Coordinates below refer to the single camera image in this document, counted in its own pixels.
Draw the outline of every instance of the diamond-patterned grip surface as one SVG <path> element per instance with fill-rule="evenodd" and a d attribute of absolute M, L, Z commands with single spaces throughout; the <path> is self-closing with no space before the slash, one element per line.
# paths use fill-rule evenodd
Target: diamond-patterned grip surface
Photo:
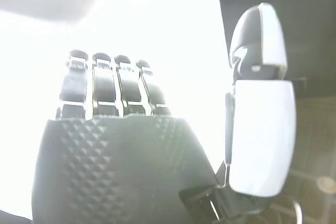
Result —
<path fill-rule="evenodd" d="M 188 224 L 179 192 L 213 184 L 184 120 L 49 121 L 35 172 L 34 224 Z"/>

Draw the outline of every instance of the brown floor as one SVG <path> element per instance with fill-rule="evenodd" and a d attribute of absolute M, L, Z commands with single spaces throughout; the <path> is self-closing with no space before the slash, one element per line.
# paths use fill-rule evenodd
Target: brown floor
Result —
<path fill-rule="evenodd" d="M 283 192 L 294 196 L 304 212 L 304 223 L 336 223 L 336 194 L 323 193 L 317 179 L 336 179 L 336 98 L 300 100 L 295 153 Z M 246 224 L 295 224 L 295 211 L 284 195 Z"/>

